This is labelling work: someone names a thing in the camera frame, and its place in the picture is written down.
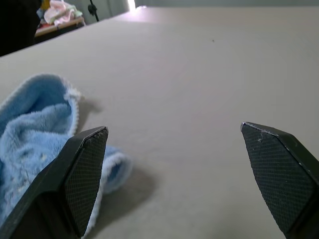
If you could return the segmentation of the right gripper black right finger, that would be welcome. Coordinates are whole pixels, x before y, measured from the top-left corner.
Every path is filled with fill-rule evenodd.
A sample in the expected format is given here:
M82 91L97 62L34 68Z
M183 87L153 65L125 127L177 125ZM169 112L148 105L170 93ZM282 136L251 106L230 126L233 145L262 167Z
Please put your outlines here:
M262 197L288 239L319 237L319 162L292 135L243 122L241 132Z

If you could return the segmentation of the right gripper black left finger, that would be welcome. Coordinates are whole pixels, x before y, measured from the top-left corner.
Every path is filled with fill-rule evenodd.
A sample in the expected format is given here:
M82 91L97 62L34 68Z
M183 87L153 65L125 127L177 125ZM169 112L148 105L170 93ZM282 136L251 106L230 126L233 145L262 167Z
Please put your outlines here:
M79 239L99 190L108 129L70 138L34 179L0 229L2 239Z

